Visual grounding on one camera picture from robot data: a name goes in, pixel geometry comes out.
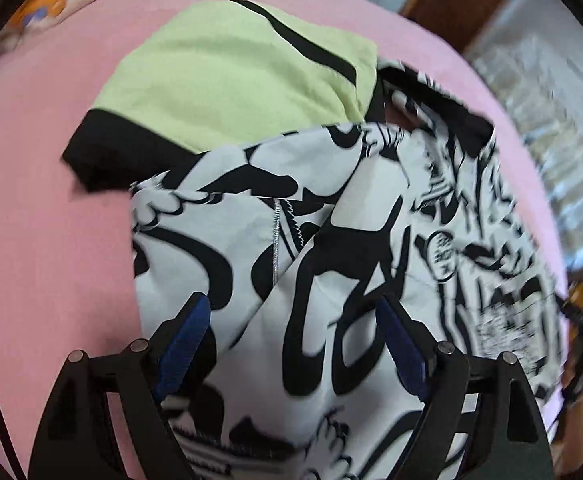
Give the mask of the person right hand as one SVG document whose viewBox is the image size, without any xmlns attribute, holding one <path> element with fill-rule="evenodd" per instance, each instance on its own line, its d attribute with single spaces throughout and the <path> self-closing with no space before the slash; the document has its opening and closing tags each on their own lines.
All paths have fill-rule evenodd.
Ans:
<svg viewBox="0 0 583 480">
<path fill-rule="evenodd" d="M 557 430 L 555 439 L 558 442 L 566 439 L 568 429 L 568 413 L 583 400 L 583 351 L 569 352 L 563 376 L 561 376 L 561 409 L 556 416 Z"/>
</svg>

